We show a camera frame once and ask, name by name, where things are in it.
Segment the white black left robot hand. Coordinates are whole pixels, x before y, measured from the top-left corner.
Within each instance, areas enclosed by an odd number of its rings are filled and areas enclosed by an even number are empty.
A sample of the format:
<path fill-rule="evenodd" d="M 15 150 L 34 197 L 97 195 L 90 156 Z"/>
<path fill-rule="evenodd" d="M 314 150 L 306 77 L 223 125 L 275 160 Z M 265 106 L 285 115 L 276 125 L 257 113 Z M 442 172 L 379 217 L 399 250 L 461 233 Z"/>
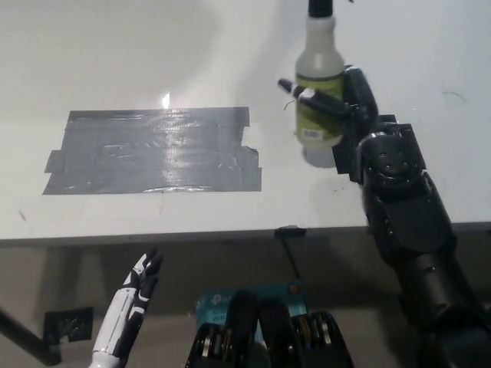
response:
<path fill-rule="evenodd" d="M 97 335 L 90 368 L 124 367 L 158 282 L 163 257 L 146 252 L 116 291 Z"/>

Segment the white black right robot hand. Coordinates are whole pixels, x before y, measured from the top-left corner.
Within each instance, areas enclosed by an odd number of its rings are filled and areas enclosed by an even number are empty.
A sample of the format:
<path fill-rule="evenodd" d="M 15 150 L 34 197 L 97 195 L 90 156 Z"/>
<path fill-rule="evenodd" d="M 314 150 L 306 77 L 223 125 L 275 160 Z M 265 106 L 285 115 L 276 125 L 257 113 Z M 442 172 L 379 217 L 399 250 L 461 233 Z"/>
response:
<path fill-rule="evenodd" d="M 295 101 L 295 133 L 306 150 L 355 151 L 377 123 L 374 94 L 354 65 L 330 80 L 281 78 L 278 86 Z"/>

